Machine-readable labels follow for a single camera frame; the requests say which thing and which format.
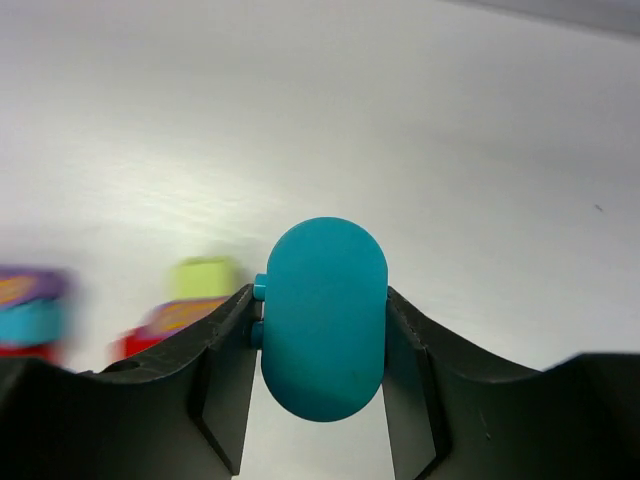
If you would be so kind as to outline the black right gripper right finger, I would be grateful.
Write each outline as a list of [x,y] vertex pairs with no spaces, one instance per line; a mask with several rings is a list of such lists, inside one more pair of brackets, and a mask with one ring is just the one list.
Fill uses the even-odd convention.
[[396,291],[383,395],[398,479],[635,479],[639,358],[586,353],[544,371],[431,320]]

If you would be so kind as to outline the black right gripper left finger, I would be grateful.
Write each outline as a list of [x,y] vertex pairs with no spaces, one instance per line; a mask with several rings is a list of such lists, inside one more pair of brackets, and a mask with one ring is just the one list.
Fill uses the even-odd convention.
[[241,288],[205,318],[101,372],[1,362],[5,479],[229,479],[240,471],[257,305]]

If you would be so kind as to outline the teal oval lego piece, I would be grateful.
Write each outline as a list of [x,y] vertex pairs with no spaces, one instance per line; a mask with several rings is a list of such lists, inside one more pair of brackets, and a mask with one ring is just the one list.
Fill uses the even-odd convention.
[[387,289],[381,247],[351,221],[309,219],[277,241],[254,280],[263,310],[251,341],[284,409],[335,422],[370,402],[384,375]]

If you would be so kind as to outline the lime purple red teal stack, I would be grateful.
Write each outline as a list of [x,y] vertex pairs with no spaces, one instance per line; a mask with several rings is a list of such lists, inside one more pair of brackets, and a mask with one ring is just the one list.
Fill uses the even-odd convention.
[[170,300],[154,307],[141,324],[113,343],[113,358],[129,358],[166,340],[212,313],[238,288],[238,268],[228,256],[181,261],[170,271]]

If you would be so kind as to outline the purple teal red lego stack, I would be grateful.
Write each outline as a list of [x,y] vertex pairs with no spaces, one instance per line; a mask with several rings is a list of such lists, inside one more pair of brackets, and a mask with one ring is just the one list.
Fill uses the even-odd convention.
[[1,267],[1,355],[58,363],[70,327],[71,283],[59,269]]

